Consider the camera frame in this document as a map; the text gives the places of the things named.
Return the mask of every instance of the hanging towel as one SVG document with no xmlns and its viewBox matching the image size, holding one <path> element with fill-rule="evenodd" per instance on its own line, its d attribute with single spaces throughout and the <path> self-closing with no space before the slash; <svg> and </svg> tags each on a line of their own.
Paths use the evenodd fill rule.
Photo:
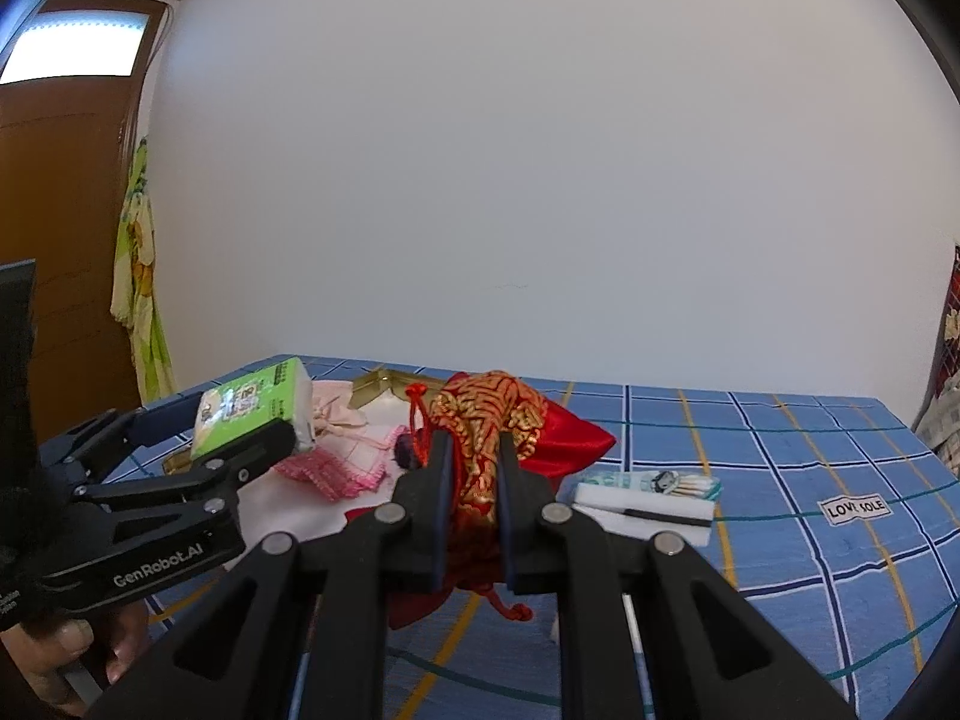
<svg viewBox="0 0 960 720">
<path fill-rule="evenodd" d="M 120 213 L 110 313 L 130 333 L 140 400 L 174 394 L 173 367 L 154 298 L 154 214 L 147 195 L 147 139 L 133 154 Z"/>
</svg>

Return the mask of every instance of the fingernail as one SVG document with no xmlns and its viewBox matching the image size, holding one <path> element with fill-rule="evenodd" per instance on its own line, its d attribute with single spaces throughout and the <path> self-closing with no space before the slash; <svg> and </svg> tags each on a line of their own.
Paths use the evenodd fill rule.
<svg viewBox="0 0 960 720">
<path fill-rule="evenodd" d="M 119 661 L 120 664 L 126 665 L 133 662 L 133 659 L 136 657 L 133 646 L 134 642 L 131 640 L 123 640 L 113 648 L 113 654 L 117 656 L 117 661 Z"/>
<path fill-rule="evenodd" d="M 86 620 L 70 620 L 56 630 L 56 641 L 71 655 L 93 644 L 93 628 Z"/>
</svg>

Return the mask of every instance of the red pouch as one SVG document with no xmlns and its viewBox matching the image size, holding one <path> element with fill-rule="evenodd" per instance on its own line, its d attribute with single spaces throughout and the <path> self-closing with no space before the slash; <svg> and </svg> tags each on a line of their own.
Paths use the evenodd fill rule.
<svg viewBox="0 0 960 720">
<path fill-rule="evenodd" d="M 427 410 L 426 386 L 411 384 L 411 434 L 421 464 L 430 454 L 434 430 L 454 437 L 453 507 L 448 538 L 448 573 L 443 590 L 432 595 L 392 594 L 388 620 L 402 628 L 436 610 L 455 587 L 490 600 L 508 619 L 529 620 L 530 608 L 504 607 L 493 589 L 503 581 L 496 528 L 496 459 L 500 432 L 512 432 L 520 467 L 545 476 L 556 490 L 563 477 L 585 469 L 616 443 L 607 431 L 573 415 L 531 386 L 502 370 L 457 373 L 450 377 Z M 414 429 L 414 415 L 424 428 Z M 362 512 L 349 512 L 347 518 Z"/>
</svg>

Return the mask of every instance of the red tassel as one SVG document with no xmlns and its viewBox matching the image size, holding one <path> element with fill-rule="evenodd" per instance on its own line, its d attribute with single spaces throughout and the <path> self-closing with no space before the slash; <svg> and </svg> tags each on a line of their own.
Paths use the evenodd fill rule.
<svg viewBox="0 0 960 720">
<path fill-rule="evenodd" d="M 533 610 L 531 610 L 531 608 L 526 604 L 514 604 L 508 608 L 507 605 L 500 600 L 500 596 L 496 594 L 496 590 L 494 590 L 492 587 L 489 590 L 474 590 L 474 592 L 476 592 L 477 595 L 482 595 L 484 598 L 490 601 L 490 605 L 508 620 L 529 622 L 534 618 Z"/>
<path fill-rule="evenodd" d="M 426 461 L 430 457 L 430 416 L 426 413 L 426 404 L 424 403 L 426 384 L 414 382 L 407 385 L 406 394 L 410 399 L 410 436 L 413 439 L 414 454 L 416 454 L 416 459 L 421 462 L 421 465 L 426 466 Z M 416 420 L 414 419 L 418 410 L 424 416 L 424 429 L 422 431 L 416 429 Z"/>
</svg>

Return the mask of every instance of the red satin fabric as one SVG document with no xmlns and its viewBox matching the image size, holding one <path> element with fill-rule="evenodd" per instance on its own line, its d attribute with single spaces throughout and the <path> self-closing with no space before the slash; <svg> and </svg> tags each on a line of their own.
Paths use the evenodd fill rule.
<svg viewBox="0 0 960 720">
<path fill-rule="evenodd" d="M 549 400 L 536 452 L 522 461 L 520 467 L 545 476 L 555 493 L 563 477 L 596 463 L 615 443 L 616 439 L 603 428 Z"/>
</svg>

